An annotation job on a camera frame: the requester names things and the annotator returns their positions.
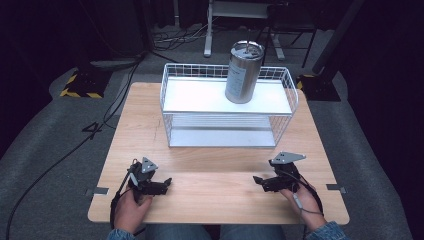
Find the can lid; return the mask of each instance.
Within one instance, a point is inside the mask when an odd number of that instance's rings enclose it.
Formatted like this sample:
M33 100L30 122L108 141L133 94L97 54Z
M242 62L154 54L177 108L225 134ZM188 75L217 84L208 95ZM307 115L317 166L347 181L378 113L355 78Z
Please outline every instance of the can lid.
M241 59L258 59L263 57L264 47L252 41L249 41L249 46L247 41L239 41L231 48L231 54Z

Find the dark background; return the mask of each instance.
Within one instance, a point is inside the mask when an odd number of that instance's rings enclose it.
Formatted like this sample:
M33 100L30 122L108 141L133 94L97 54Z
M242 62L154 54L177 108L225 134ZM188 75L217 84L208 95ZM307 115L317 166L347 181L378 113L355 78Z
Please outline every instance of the dark background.
M146 25L174 24L173 16L169 16L174 7L172 0L81 2L85 10L78 1L3 1L0 156L28 121L51 101L49 85L54 79L88 61L123 57L114 54L97 31L120 52L136 55L149 49ZM205 15L190 14L197 7L207 8L205 2L179 1L181 27L205 21ZM349 5L349 1L334 2L321 18L323 29L335 29ZM151 15L140 15L145 13L146 3L153 9ZM132 9L132 14L126 18L105 15L113 6L120 6L121 11ZM423 12L421 1L365 1L326 64L326 68L338 69L343 74L349 103L401 197L416 239L423 238L419 229L423 215L419 195L424 180ZM101 27L94 28L93 22Z

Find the white wire basket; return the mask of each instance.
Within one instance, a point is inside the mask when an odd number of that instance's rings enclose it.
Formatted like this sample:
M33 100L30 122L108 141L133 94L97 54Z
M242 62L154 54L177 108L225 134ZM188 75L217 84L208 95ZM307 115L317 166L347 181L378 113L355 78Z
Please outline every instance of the white wire basket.
M225 97L228 65L166 64L160 104L170 147L277 146L298 106L285 67L262 67L252 100Z

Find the person's hand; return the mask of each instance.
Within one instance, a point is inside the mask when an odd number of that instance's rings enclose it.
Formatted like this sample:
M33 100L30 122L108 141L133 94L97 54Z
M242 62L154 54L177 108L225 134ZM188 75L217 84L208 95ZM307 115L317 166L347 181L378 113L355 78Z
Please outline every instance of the person's hand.
M152 201L152 196L144 196L143 203L138 205L134 201L133 190L128 190L119 198L116 206L114 221L115 228L134 234L138 226L141 225L144 215L149 209Z
M321 212L315 198L302 184L299 184L299 190L297 190L296 195L302 204L302 209L304 210L300 209L297 205L292 191L288 189L282 189L280 190L280 193L289 200L293 210L301 216L310 231L315 231L327 223L324 216L320 214Z

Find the hazard tape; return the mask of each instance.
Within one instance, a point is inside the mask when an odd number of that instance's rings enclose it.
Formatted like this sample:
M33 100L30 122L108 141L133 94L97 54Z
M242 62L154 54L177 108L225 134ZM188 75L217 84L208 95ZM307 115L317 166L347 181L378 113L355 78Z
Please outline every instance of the hazard tape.
M316 76L314 75L310 75L310 74L304 74L304 75L300 75L296 78L296 88L303 90L303 84L302 84L302 79L303 78L314 78Z
M103 92L92 92L87 91L87 89L78 89L78 71L75 71L72 76L69 78L62 92L60 93L61 97L88 97L88 98L103 98Z

